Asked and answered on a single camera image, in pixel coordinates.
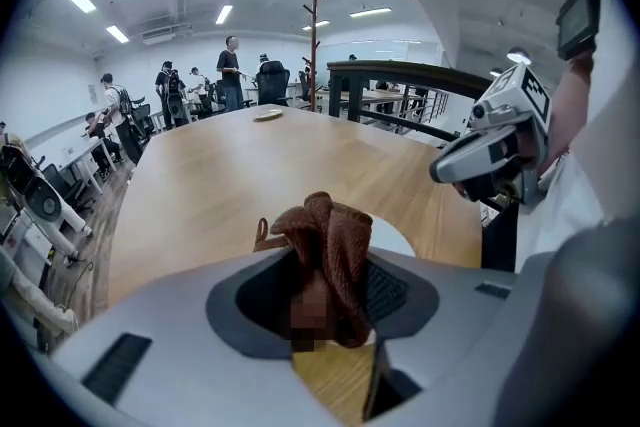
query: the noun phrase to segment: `black metal railing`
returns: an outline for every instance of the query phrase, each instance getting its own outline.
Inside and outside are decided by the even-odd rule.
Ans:
[[[453,141],[456,135],[423,124],[423,116],[428,110],[429,120],[442,114],[448,102],[448,93],[455,93],[474,100],[479,99],[491,84],[490,80],[470,75],[450,68],[430,66],[427,64],[407,63],[402,61],[339,61],[328,63],[330,72],[329,115],[340,117],[341,106],[347,107],[347,118],[360,122],[360,117],[371,118],[376,121],[395,125],[396,132],[402,128],[416,130],[432,135],[445,141]],[[362,84],[365,81],[380,80],[405,84],[402,99],[363,101]],[[347,98],[343,97],[343,85],[347,85]],[[426,89],[435,92],[434,103],[427,105],[429,100],[424,98],[423,111],[418,122],[407,119],[407,114],[420,110],[420,107],[408,108],[410,87]],[[401,101],[402,105],[397,115],[384,114],[372,109],[364,109],[364,105],[373,103],[391,103]]]

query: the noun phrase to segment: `wooden table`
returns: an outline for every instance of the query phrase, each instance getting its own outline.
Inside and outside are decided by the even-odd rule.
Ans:
[[[253,121],[273,107],[284,115]],[[109,304],[155,278],[250,253],[260,217],[271,224],[319,190],[386,219],[418,258],[478,267],[478,208],[431,180],[429,164],[437,153],[366,125],[271,105],[156,136],[120,210]],[[356,424],[371,355],[371,346],[329,347],[295,355],[294,366],[321,402]]]

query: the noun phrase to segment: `brown towel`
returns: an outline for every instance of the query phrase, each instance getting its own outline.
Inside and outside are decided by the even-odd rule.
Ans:
[[[333,339],[345,347],[367,341],[364,308],[367,252],[373,221],[316,192],[268,224],[260,219],[254,251],[290,245],[300,263],[301,292],[291,299],[291,337]]]

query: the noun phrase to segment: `wooden coat rack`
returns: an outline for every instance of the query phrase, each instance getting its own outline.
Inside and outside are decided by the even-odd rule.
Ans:
[[[309,98],[311,100],[311,110],[316,110],[316,50],[320,42],[317,41],[316,35],[316,23],[318,23],[318,0],[313,0],[312,7],[310,8],[306,4],[303,7],[311,13],[311,60],[303,57],[304,62],[311,68],[311,78],[309,84]]]

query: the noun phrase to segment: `white wall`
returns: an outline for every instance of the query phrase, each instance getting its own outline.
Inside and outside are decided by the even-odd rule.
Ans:
[[[92,103],[89,84],[96,86]],[[21,35],[5,40],[0,56],[0,120],[29,139],[105,106],[98,70],[89,56]]]
[[[329,80],[327,63],[346,61],[350,54],[358,59],[402,60],[440,64],[440,45],[432,28],[408,24],[384,24],[322,36],[318,30],[318,82]]]
[[[123,45],[116,53],[109,54],[98,64],[100,73],[113,74],[115,84],[127,88],[132,99],[146,97],[151,104],[151,112],[160,110],[160,98],[155,92],[155,80],[164,61],[172,61],[180,72],[180,78],[190,86],[189,71],[194,66],[211,81],[220,79],[216,71],[218,56],[225,48],[225,35],[215,37],[191,37],[174,39],[167,43],[135,48],[133,51]],[[291,82],[298,78],[298,71],[304,70],[302,56],[309,56],[311,43],[302,38],[284,36],[238,34],[240,48],[237,51],[240,70],[255,74],[260,54],[266,53],[271,60],[282,61],[291,72]],[[250,81],[243,88],[252,87]]]

